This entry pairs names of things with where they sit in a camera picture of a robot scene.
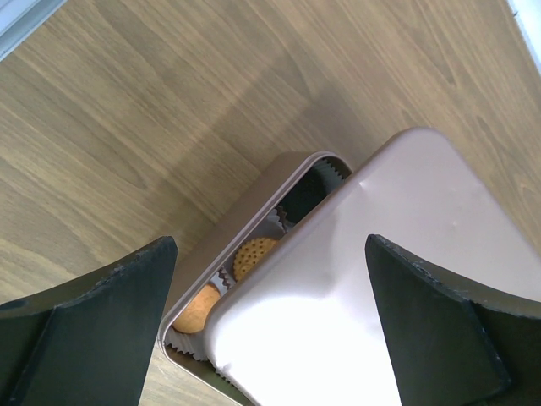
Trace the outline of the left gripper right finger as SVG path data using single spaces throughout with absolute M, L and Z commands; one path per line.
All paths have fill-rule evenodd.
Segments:
M 538 405 L 540 304 L 428 262 L 381 235 L 369 280 L 404 405 Z

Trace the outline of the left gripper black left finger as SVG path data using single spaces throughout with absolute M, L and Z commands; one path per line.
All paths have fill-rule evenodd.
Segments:
M 1 306 L 3 405 L 136 405 L 172 282 L 170 236 Z

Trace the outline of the plain orange round cookie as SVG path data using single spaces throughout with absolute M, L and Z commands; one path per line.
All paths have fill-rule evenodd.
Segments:
M 195 334 L 205 327 L 206 318 L 221 298 L 213 284 L 206 284 L 172 323 L 172 328 L 183 334 Z

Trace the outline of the brown tin lid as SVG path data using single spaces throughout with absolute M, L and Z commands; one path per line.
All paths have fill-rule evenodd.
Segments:
M 258 405 L 404 405 L 365 243 L 540 304 L 540 258 L 451 143 L 392 138 L 295 224 L 212 311 L 205 352 Z

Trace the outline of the patterned round biscuit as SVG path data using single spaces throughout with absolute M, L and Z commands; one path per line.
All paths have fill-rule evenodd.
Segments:
M 232 271 L 235 281 L 241 281 L 277 243 L 277 239 L 267 237 L 245 242 L 234 256 Z

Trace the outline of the black cookie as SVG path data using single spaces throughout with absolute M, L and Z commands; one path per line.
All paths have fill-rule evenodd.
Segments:
M 291 223 L 298 223 L 306 217 L 327 195 L 321 175 L 309 169 L 288 191 L 279 206 L 285 218 Z

